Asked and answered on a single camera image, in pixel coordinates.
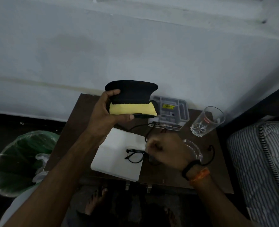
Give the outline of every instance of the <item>person's left hand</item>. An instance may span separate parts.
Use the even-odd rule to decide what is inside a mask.
[[[103,92],[94,106],[86,131],[92,136],[92,138],[94,138],[94,141],[96,141],[98,145],[103,143],[107,134],[116,123],[128,122],[134,119],[134,115],[132,114],[110,115],[108,113],[106,103],[108,102],[109,97],[119,93],[119,89]]]

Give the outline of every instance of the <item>black cord bracelet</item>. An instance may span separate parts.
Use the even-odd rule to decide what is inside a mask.
[[[189,180],[189,179],[187,178],[186,174],[187,174],[187,172],[188,172],[194,165],[196,165],[196,164],[201,165],[200,160],[194,160],[193,162],[190,162],[190,163],[183,169],[183,171],[182,171],[182,176],[183,176],[185,179]]]

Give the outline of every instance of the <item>bare foot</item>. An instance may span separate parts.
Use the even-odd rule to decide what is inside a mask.
[[[95,207],[100,205],[104,201],[107,191],[107,188],[103,189],[101,196],[99,196],[99,190],[95,191],[94,194],[92,194],[91,198],[86,204],[86,208],[84,210],[85,214],[89,216],[92,214]]]
[[[168,209],[167,207],[164,207],[164,210],[165,210],[166,214],[168,215],[170,226],[171,227],[176,227],[177,226],[177,220],[176,220],[175,215],[172,212],[172,210]]]

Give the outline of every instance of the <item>wooden table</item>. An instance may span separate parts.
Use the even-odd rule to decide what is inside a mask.
[[[77,100],[77,103],[74,106],[74,109],[58,139],[58,142],[50,156],[49,161],[45,167],[46,171],[50,171],[58,161],[65,155],[65,153],[69,150],[69,148],[74,144],[80,134],[85,130],[88,125],[93,107],[97,102],[99,96],[92,96],[81,94]],[[190,121],[183,126],[183,128],[178,131],[179,136],[182,139],[189,139],[194,142],[201,150],[203,157],[206,162],[209,161],[212,157],[212,151],[209,152],[207,149],[209,145],[213,145],[215,148],[215,157],[214,160],[208,165],[210,169],[211,175],[217,185],[225,192],[225,193],[234,193],[231,185],[231,181],[229,178],[228,170],[225,164],[225,160],[222,154],[222,150],[219,144],[219,140],[216,134],[216,130],[213,130],[209,134],[206,134],[203,137],[194,136],[190,130],[190,126],[192,122],[198,117],[201,113],[199,110],[189,110]],[[147,119],[134,119],[131,122],[120,124],[126,129],[130,129],[131,127],[139,124],[147,124]],[[140,126],[132,129],[132,133],[144,136],[151,129],[149,126]],[[154,128],[151,132],[159,133],[162,129]],[[106,179],[119,179],[111,175],[103,174],[97,171],[93,171],[90,168],[91,162],[96,154],[96,150],[92,151],[89,161],[88,168],[84,172],[85,177],[101,177]],[[139,183],[145,183],[148,185],[164,185],[164,186],[174,186],[181,188],[192,188],[189,185],[189,182],[185,180],[181,173],[177,170],[166,167],[164,164],[160,164],[158,166],[153,166],[149,163],[148,158],[144,158],[141,173],[139,176]]]

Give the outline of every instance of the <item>yellow cleaning cloth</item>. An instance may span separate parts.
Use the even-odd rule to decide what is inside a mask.
[[[109,114],[144,114],[157,116],[153,103],[126,103],[126,104],[110,104]]]

